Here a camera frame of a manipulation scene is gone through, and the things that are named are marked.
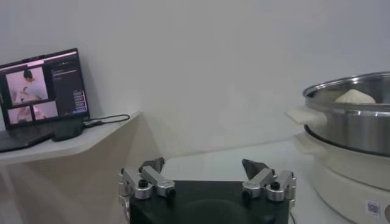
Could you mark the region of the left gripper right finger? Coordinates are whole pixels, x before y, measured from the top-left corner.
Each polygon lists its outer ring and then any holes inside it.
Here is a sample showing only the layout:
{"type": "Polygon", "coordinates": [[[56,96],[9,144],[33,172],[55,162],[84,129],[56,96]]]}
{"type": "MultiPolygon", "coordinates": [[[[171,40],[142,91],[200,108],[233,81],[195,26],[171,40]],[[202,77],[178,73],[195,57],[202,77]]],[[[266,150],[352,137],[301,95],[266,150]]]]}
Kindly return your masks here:
{"type": "Polygon", "coordinates": [[[265,196],[270,201],[295,201],[296,176],[290,170],[277,173],[265,163],[242,159],[241,164],[248,177],[243,182],[243,199],[253,199],[265,196]]]}

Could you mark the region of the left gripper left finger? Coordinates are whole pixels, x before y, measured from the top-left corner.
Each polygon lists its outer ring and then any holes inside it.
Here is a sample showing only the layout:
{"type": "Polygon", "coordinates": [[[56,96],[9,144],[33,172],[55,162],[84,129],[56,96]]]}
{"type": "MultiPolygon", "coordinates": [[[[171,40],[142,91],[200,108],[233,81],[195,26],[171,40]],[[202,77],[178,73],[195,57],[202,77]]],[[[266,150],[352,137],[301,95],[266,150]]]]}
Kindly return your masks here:
{"type": "Polygon", "coordinates": [[[147,200],[152,197],[153,190],[158,196],[168,200],[176,196],[176,184],[160,174],[157,168],[162,168],[163,159],[146,161],[138,170],[122,168],[118,174],[118,195],[122,198],[134,196],[137,200],[147,200]]]}

